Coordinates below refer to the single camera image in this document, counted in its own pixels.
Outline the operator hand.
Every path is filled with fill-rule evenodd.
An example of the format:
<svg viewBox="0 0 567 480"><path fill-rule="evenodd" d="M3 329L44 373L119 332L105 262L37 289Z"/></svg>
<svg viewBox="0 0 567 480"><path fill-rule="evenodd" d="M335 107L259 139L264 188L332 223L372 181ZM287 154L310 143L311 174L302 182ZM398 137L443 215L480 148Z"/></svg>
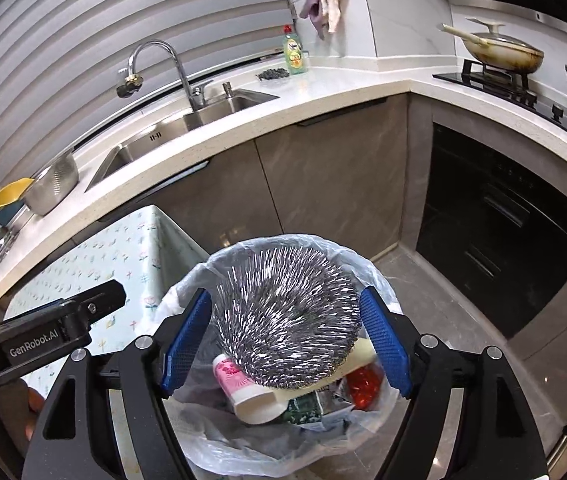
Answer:
<svg viewBox="0 0 567 480"><path fill-rule="evenodd" d="M17 450L26 455L45 399L19 378L0 387L0 420Z"/></svg>

